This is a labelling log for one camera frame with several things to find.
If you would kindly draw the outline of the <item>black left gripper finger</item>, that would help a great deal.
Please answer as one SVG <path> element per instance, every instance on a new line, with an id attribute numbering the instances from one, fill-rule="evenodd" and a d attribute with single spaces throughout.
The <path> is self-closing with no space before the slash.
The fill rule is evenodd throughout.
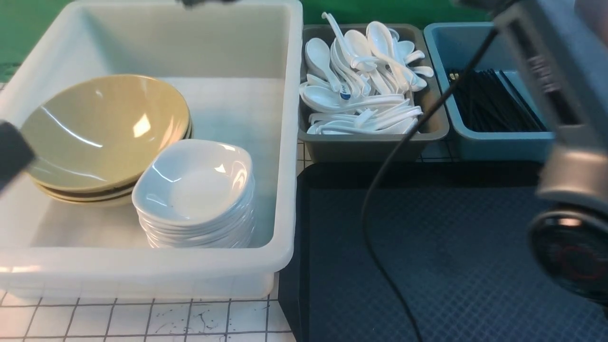
<path id="1" fill-rule="evenodd" d="M 16 126 L 0 123 L 0 190 L 4 190 L 25 171 L 36 156 L 32 147 Z"/>

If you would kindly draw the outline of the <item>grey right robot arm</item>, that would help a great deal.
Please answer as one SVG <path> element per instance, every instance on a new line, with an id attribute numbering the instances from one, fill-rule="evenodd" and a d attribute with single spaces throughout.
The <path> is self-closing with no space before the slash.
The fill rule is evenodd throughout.
<path id="1" fill-rule="evenodd" d="M 607 306 L 607 35 L 564 0 L 460 0 L 486 11 L 554 143 L 536 191 L 554 207 L 530 223 L 545 275 Z"/>

